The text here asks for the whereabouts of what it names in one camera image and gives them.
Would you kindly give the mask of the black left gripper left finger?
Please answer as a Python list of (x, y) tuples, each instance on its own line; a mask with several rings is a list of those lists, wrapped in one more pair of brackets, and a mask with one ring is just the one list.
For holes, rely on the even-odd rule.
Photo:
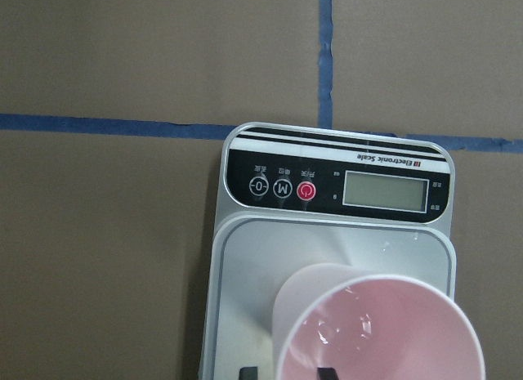
[(240, 368), (239, 380), (258, 380), (258, 367), (247, 366)]

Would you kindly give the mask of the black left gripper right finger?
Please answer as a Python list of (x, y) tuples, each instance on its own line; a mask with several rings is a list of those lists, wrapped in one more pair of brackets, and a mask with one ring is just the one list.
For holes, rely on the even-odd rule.
[(337, 380), (337, 371), (332, 367), (318, 367), (316, 374), (318, 380)]

